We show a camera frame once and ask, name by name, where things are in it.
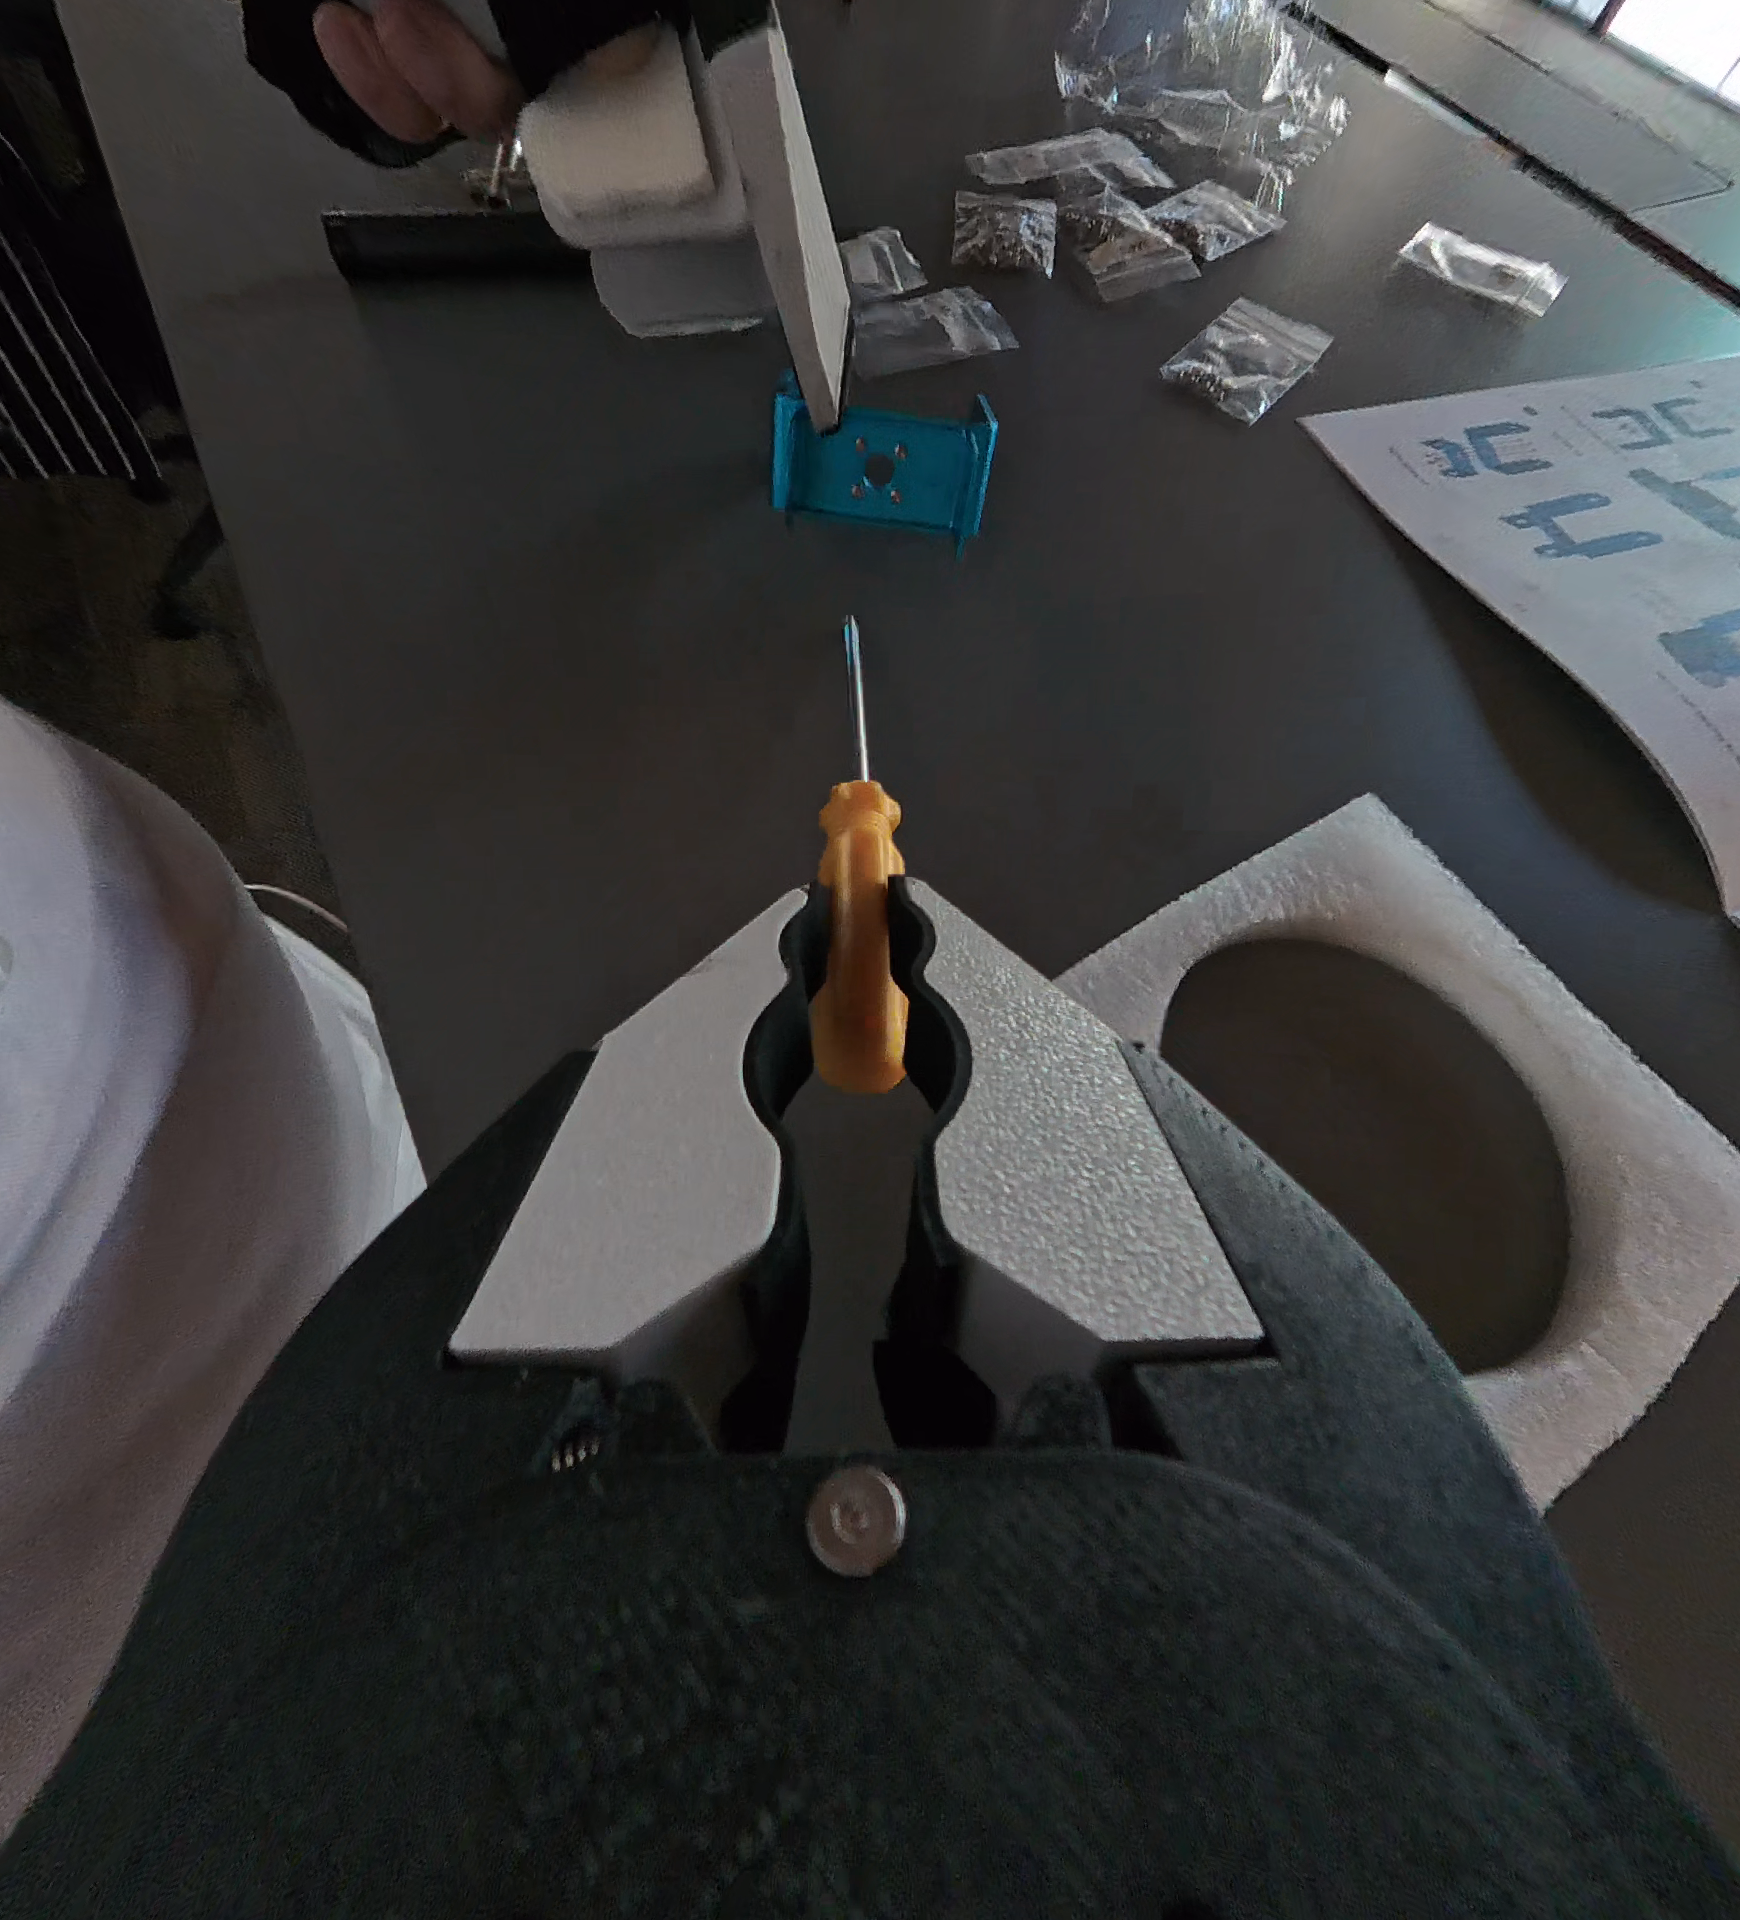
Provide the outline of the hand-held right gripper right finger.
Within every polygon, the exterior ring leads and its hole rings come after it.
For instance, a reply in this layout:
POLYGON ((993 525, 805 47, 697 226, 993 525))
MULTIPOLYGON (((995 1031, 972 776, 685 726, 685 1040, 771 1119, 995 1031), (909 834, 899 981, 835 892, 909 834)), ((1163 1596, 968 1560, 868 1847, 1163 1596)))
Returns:
POLYGON ((937 890, 891 973, 928 1111, 889 1293, 889 1417, 1006 1420, 1044 1377, 1260 1356, 1268 1332, 1114 1031, 937 890))

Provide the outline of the blue metal bracket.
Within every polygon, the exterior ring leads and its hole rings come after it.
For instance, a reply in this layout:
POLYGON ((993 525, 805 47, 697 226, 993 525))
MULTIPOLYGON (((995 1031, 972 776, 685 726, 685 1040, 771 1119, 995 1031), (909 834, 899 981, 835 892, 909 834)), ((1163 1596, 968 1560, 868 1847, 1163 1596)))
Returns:
POLYGON ((987 397, 963 417, 850 405, 821 433, 786 373, 772 397, 772 510, 940 535, 963 550, 978 535, 997 442, 987 397))

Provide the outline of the yellow-handled screwdriver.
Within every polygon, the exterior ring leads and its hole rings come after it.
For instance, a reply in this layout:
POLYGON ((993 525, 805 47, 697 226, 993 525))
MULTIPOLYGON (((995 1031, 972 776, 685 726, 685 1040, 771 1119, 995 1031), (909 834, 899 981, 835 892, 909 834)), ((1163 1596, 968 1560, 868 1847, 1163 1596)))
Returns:
POLYGON ((883 1095, 905 1081, 909 999, 891 973, 889 883, 905 875, 894 846, 903 811, 873 777, 859 620, 843 627, 856 779, 835 786, 819 813, 817 882, 831 898, 822 989, 810 1000, 812 1062, 840 1093, 883 1095))

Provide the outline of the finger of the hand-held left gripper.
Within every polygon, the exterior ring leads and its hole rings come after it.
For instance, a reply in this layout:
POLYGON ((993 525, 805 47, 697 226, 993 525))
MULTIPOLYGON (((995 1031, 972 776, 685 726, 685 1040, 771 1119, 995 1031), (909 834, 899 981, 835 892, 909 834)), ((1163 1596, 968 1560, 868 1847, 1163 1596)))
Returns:
POLYGON ((551 233, 598 249, 752 237, 819 430, 849 390, 855 297, 781 14, 711 57, 658 27, 636 54, 554 81, 521 110, 551 233))
POLYGON ((752 237, 598 249, 589 267, 605 312, 640 340, 746 332, 778 315, 752 237))

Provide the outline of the crumpled clear plastic wrap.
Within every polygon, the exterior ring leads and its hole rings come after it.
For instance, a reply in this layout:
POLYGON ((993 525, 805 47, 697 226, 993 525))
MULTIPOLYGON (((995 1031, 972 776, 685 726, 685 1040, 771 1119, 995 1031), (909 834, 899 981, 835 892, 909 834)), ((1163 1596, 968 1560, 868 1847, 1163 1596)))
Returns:
POLYGON ((1346 133, 1337 61, 1275 2, 1080 4, 1052 51, 1058 96, 1283 205, 1346 133))

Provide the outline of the white foam square with hole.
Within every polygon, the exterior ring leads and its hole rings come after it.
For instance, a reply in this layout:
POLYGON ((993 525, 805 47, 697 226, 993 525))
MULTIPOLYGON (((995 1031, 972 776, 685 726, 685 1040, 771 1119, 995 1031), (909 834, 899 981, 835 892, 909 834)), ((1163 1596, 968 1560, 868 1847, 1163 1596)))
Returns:
POLYGON ((1470 1387, 1547 1510, 1649 1412, 1740 1286, 1740 1153, 1373 795, 1171 899, 1055 982, 1122 1038, 1159 1043, 1194 966, 1269 939, 1376 959, 1438 996, 1549 1128, 1572 1221, 1561 1303, 1528 1356, 1470 1387))

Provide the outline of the dark grey desk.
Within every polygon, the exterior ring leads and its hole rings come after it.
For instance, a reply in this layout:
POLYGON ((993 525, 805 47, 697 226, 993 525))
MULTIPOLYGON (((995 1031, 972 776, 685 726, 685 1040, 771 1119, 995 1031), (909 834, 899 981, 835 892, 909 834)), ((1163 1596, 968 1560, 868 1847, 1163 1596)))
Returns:
MULTIPOLYGON (((1343 69, 1290 229, 868 403, 1000 442, 978 538, 786 520, 775 330, 640 342, 588 278, 351 289, 328 146, 232 4, 66 4, 318 837, 430 1167, 815 868, 840 623, 913 868, 1041 973, 1379 795, 1740 1149, 1740 933, 1603 710, 1397 538, 1308 411, 1740 353, 1740 315, 1343 69), (1242 423, 1165 360, 1331 336, 1242 423)), ((1603 1643, 1740 1855, 1740 1291, 1555 1505, 1603 1643)))

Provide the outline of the group of clear screw bags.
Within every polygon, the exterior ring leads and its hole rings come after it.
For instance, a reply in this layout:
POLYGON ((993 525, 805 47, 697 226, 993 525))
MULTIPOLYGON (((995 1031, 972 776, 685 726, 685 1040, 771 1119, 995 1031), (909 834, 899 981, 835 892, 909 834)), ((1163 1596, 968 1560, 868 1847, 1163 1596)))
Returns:
MULTIPOLYGON (((1069 249, 1088 291, 1119 303, 1175 289, 1283 230, 1283 215, 1221 181, 1172 188, 1128 139, 1107 130, 966 157, 980 191, 952 208, 952 263, 1050 277, 1069 249)), ((971 287, 938 287, 859 308, 853 368, 884 378, 1013 350, 1017 335, 971 287)), ((1234 301, 1163 364, 1166 385, 1255 423, 1306 378, 1331 336, 1260 301, 1234 301)))

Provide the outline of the printed instruction sheet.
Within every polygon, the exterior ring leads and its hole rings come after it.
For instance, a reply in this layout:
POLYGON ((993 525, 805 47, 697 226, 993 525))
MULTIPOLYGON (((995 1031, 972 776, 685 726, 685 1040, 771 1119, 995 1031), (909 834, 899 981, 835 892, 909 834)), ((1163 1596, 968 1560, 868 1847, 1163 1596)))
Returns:
POLYGON ((1740 355, 1306 427, 1626 731, 1740 930, 1740 355))

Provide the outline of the person's left hand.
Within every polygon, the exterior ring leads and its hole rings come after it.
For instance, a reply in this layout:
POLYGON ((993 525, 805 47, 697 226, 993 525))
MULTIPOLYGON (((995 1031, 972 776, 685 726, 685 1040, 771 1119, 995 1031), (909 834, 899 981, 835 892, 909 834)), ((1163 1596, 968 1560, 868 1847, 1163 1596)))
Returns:
POLYGON ((507 135, 521 82, 437 2, 318 4, 310 31, 338 85, 381 133, 425 144, 507 135))

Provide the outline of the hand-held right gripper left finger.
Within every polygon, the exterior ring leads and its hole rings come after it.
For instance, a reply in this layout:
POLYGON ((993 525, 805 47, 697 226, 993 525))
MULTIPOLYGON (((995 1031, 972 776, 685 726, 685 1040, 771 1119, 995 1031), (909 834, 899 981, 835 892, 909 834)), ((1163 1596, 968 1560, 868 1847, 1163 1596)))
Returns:
POLYGON ((827 893, 792 890, 578 1060, 456 1360, 663 1380, 710 1428, 790 1425, 812 1286, 786 1119, 828 932, 827 893))

